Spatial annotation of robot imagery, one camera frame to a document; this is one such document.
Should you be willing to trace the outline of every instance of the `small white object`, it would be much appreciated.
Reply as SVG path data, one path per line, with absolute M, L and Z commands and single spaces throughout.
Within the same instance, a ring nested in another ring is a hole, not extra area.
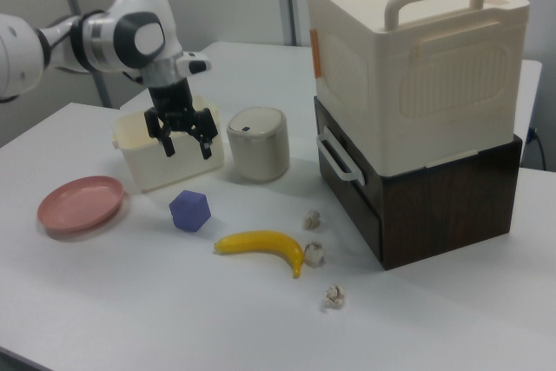
M 310 267 L 318 267 L 324 260 L 324 248 L 318 241 L 312 241 L 305 247 L 303 261 Z
M 237 170 L 251 180 L 274 180 L 288 168 L 288 126 L 281 110 L 242 110 L 228 125 L 228 139 Z
M 380 176 L 511 142 L 528 9 L 308 0 L 317 97 Z
M 346 290 L 342 286 L 330 286 L 324 295 L 325 308 L 341 308 L 346 298 Z
M 303 218 L 303 228 L 305 230 L 315 229 L 321 224 L 321 214 L 316 210 L 309 210 Z
M 203 97 L 193 96 L 195 109 L 209 108 L 220 132 L 218 109 Z M 129 171 L 142 190 L 150 190 L 171 182 L 197 176 L 224 164 L 222 135 L 219 133 L 210 147 L 212 156 L 202 158 L 199 142 L 184 132 L 172 132 L 175 154 L 167 157 L 158 140 L 149 137 L 144 112 L 136 112 L 117 119 L 113 125 L 114 147 L 123 153 Z

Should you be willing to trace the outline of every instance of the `purple block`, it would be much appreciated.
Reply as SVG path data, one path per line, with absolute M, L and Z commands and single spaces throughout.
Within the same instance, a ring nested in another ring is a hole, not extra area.
M 169 205 L 177 228 L 196 232 L 210 218 L 209 202 L 202 193 L 183 190 Z

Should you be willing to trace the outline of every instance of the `toy banana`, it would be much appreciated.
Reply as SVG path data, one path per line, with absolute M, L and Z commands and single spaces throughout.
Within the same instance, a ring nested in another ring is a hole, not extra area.
M 240 252 L 271 252 L 285 257 L 294 270 L 294 278 L 301 274 L 303 249 L 297 241 L 282 232 L 273 230 L 254 230 L 224 236 L 215 243 L 215 250 L 221 254 Z

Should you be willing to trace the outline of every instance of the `black cable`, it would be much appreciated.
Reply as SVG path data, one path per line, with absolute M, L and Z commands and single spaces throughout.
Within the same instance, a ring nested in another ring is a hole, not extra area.
M 540 143 L 540 138 L 539 138 L 539 134 L 535 134 L 536 138 L 537 138 L 537 142 L 539 143 L 539 149 L 540 149 L 540 156 L 542 158 L 542 169 L 544 171 L 546 171 L 546 159 L 545 159 L 545 151 L 542 148 L 542 143 Z
M 122 71 L 122 74 L 124 74 L 129 80 L 131 80 L 132 82 L 135 82 L 137 84 L 141 84 L 142 85 L 142 77 L 138 77 L 138 78 L 133 78 L 132 76 L 130 76 L 128 73 L 126 73 L 125 71 Z
M 529 130 L 527 131 L 527 138 L 525 140 L 525 144 L 528 144 L 531 141 L 537 141 L 539 143 L 540 156 L 542 158 L 542 169 L 546 171 L 545 150 L 542 148 L 542 143 L 540 142 L 539 134 L 537 134 L 537 129 L 534 127 L 529 127 Z

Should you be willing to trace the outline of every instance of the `white table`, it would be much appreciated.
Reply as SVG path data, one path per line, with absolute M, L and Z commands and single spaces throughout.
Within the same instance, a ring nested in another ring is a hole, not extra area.
M 313 91 L 301 94 L 312 105 Z M 301 129 L 313 108 L 298 112 L 288 121 Z M 509 235 L 385 272 L 321 179 L 313 134 L 291 138 L 276 182 L 244 182 L 226 146 L 223 169 L 142 194 L 109 139 L 120 115 L 72 104 L 0 149 L 5 352 L 56 371 L 553 370 L 554 174 L 520 171 Z M 79 239 L 52 239 L 38 204 L 90 175 L 123 183 L 122 211 Z M 205 193 L 213 212 L 196 234 L 170 219 L 183 189 Z M 301 230 L 307 209 L 323 214 L 321 229 Z M 257 228 L 322 241 L 326 264 L 294 280 L 276 256 L 213 254 L 220 236 Z M 347 305 L 323 310 L 333 283 Z

